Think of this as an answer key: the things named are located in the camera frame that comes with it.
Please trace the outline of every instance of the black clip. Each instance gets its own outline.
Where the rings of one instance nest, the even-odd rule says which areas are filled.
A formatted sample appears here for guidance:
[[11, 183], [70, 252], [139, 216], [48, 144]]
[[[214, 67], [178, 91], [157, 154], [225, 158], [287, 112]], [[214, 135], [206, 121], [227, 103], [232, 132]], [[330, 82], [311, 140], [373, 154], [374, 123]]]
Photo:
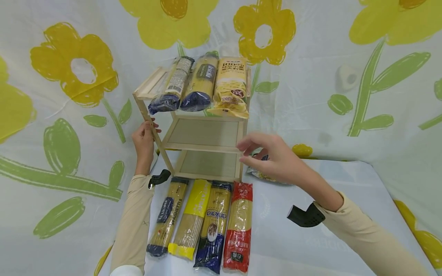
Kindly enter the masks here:
[[307, 211], [293, 205], [287, 218], [301, 227], [314, 227], [325, 220], [325, 216], [313, 203], [310, 204]]
[[153, 175], [150, 178], [148, 188], [152, 189], [154, 186], [166, 182], [169, 179], [170, 175], [171, 173], [168, 170], [163, 170], [160, 175]]

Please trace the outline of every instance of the red spaghetti package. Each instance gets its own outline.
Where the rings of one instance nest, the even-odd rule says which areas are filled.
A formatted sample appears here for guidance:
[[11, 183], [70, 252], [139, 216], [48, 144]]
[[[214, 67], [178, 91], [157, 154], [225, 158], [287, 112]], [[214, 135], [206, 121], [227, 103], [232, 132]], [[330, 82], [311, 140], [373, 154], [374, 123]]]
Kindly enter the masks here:
[[247, 273], [250, 259], [252, 184], [234, 182], [223, 268]]

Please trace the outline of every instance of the flower center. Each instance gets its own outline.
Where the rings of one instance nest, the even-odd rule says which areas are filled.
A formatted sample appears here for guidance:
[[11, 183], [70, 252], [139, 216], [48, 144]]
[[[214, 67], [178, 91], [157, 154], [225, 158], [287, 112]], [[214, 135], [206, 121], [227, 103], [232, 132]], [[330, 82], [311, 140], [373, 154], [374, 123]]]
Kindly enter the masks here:
[[255, 32], [255, 44], [258, 48], [264, 49], [272, 43], [273, 33], [272, 28], [267, 25], [261, 25]]
[[422, 5], [425, 1], [426, 0], [399, 0], [399, 5], [406, 10], [411, 10]]
[[168, 16], [181, 19], [187, 13], [188, 0], [160, 0], [161, 7]]
[[74, 58], [71, 61], [71, 70], [82, 83], [93, 84], [97, 80], [97, 70], [84, 58]]

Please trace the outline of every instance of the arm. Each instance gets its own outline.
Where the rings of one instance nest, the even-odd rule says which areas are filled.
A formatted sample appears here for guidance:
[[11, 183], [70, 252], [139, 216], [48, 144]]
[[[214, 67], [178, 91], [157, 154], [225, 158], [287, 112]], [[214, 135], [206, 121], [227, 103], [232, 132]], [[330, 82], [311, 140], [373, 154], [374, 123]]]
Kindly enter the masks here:
[[[254, 157], [255, 149], [264, 149]], [[427, 275], [425, 268], [395, 238], [373, 222], [342, 193], [334, 190], [317, 172], [307, 166], [281, 137], [250, 133], [237, 148], [244, 152], [240, 161], [275, 178], [297, 185], [308, 193], [325, 215], [324, 225], [349, 245], [376, 275]], [[264, 155], [270, 160], [261, 161]]]
[[137, 165], [118, 225], [110, 263], [111, 276], [144, 275], [150, 205], [154, 194], [154, 188], [148, 187], [154, 151], [152, 131], [155, 131], [152, 126], [144, 122], [132, 135], [137, 151]]

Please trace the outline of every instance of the spaghetti package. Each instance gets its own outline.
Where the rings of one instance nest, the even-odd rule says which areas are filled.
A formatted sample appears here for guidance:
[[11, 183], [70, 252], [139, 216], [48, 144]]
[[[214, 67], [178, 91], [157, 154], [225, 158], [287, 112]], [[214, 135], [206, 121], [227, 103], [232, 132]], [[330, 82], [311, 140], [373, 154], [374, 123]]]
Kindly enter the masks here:
[[208, 112], [220, 116], [248, 118], [246, 63], [244, 57], [220, 59], [213, 108]]
[[155, 230], [147, 245], [147, 252], [153, 257], [161, 257], [168, 252], [168, 245], [173, 236], [187, 184], [189, 184], [189, 179], [172, 178], [166, 199], [156, 220]]
[[181, 110], [201, 111], [210, 106], [217, 68], [218, 56], [212, 52], [207, 52], [197, 60], [194, 73], [181, 100]]
[[174, 111], [179, 108], [181, 93], [195, 60], [191, 57], [176, 58], [161, 88], [162, 93], [155, 96], [148, 109], [152, 115], [157, 112]]
[[195, 268], [205, 267], [220, 274], [231, 193], [230, 183], [213, 181], [195, 256]]
[[234, 182], [225, 234], [223, 268], [247, 273], [250, 260], [252, 184]]
[[193, 260], [212, 184], [204, 179], [197, 179], [187, 200], [184, 213], [175, 233], [173, 243], [169, 244], [169, 253]]

